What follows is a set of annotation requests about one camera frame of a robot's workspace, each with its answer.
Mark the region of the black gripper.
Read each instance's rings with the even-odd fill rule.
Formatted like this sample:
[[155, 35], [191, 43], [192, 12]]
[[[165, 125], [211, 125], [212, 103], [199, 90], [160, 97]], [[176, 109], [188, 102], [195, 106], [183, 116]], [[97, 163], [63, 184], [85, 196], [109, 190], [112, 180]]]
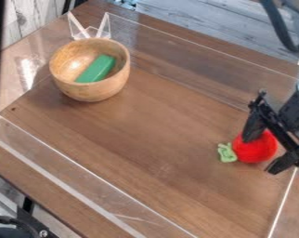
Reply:
[[246, 143], [256, 140], [268, 129], [287, 152], [267, 166], [266, 171], [278, 175], [292, 166], [299, 167], [299, 91], [280, 108], [268, 99], [268, 92], [260, 90], [248, 104], [250, 117], [242, 132]]

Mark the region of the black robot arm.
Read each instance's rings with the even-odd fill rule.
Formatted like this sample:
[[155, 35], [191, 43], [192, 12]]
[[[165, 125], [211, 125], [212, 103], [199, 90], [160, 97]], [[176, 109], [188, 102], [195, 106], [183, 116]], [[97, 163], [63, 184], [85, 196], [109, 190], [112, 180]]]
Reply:
[[295, 90], [279, 109], [267, 99], [267, 92], [260, 90], [255, 100], [248, 104], [250, 116], [242, 131], [242, 139], [251, 142], [268, 129], [286, 149], [266, 168], [274, 175], [299, 167], [299, 82]]

